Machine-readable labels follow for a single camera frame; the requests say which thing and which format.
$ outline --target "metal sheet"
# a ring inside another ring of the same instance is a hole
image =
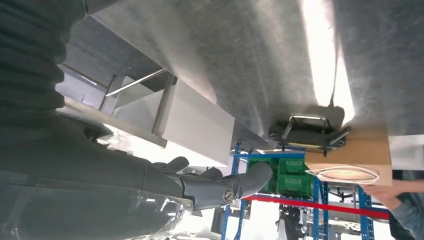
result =
[[[107,124],[118,130],[124,131],[127,135],[136,136],[142,140],[145,140],[153,145],[157,145],[160,148],[165,148],[167,145],[167,140],[152,134],[150,132],[144,131],[140,128],[134,127],[124,121],[116,119],[110,115],[107,115],[101,111],[98,111],[90,106],[87,106],[83,103],[77,102],[69,97],[64,97],[65,107],[58,109],[60,112],[68,112],[70,114],[81,114],[84,118],[88,118],[91,121],[101,124]]]
[[[391,135],[411,135],[424,132],[423,7],[126,0],[94,17],[263,138],[291,114],[349,122],[361,136],[386,124]]]

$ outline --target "bolt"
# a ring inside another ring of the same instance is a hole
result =
[[[224,203],[229,204],[234,200],[234,191],[231,188],[227,188],[222,196]]]

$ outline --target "green plastic bin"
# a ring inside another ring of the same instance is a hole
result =
[[[272,169],[272,177],[269,180],[269,182],[262,188],[262,190],[260,191],[261,193],[276,193],[277,192],[277,181],[278,181],[278,166],[279,166],[279,160],[278,158],[271,158],[271,157],[267,157],[267,158],[251,158],[248,162],[247,165],[247,170],[249,171],[249,169],[259,163],[259,162],[263,162],[263,163],[267,163],[268,165],[271,166]]]
[[[278,194],[296,197],[311,197],[313,176],[310,174],[280,174],[277,179]]]
[[[307,169],[304,158],[280,158],[278,174],[304,174]]]

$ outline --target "protective plastic cover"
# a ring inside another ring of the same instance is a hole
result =
[[[165,239],[190,200],[0,170],[0,240]]]

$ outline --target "red barrier tape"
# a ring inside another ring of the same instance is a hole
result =
[[[350,214],[358,214],[358,215],[363,215],[363,216],[367,216],[371,218],[389,220],[389,213],[385,211],[379,211],[379,210],[334,206],[334,205],[327,205],[327,204],[308,202],[308,201],[302,201],[302,200],[281,199],[281,198],[256,196],[256,195],[249,196],[244,199],[256,200],[261,202],[278,203],[278,204],[291,205],[291,206],[308,207],[308,208],[322,209],[322,210],[336,211],[336,212],[343,212],[343,213],[350,213]]]

